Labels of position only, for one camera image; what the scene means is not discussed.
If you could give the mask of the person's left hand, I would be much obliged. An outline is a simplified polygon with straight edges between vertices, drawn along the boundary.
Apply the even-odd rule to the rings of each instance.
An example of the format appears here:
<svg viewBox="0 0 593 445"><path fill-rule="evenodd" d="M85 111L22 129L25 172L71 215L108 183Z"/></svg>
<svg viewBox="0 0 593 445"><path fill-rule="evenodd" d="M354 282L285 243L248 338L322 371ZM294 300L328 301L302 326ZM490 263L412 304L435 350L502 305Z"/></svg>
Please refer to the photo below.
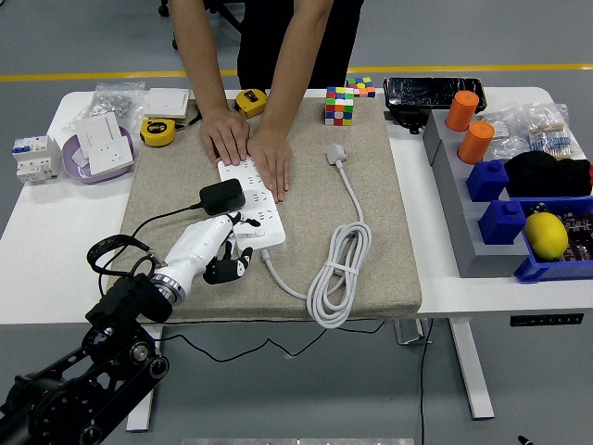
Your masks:
<svg viewBox="0 0 593 445"><path fill-rule="evenodd" d="M283 202L290 189L293 154L286 135L271 129L257 129L247 140L246 148L274 201Z"/></svg>

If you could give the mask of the person's right hand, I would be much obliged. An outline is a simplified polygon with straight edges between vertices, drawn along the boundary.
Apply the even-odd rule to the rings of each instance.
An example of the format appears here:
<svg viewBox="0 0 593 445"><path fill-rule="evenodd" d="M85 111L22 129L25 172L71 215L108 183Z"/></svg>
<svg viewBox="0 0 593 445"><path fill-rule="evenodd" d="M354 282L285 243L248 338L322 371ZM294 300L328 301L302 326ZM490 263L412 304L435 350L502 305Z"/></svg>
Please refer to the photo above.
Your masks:
<svg viewBox="0 0 593 445"><path fill-rule="evenodd" d="M202 112L200 138L214 167L238 165L246 159L249 125L245 118L228 108L214 108Z"/></svg>

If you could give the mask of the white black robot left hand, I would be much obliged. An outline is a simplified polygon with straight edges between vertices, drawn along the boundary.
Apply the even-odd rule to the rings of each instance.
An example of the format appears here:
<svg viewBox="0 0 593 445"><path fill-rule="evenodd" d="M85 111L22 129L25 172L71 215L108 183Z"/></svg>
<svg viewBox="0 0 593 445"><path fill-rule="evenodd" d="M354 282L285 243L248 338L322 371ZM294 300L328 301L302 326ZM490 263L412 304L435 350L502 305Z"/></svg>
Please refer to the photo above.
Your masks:
<svg viewBox="0 0 593 445"><path fill-rule="evenodd" d="M153 282L168 286L180 295L188 295L198 275L210 285L241 278L251 262L253 248L245 248L237 259L232 259L233 228L238 223L260 227L259 222L243 217L240 212L188 226L166 257L166 266L155 270Z"/></svg>

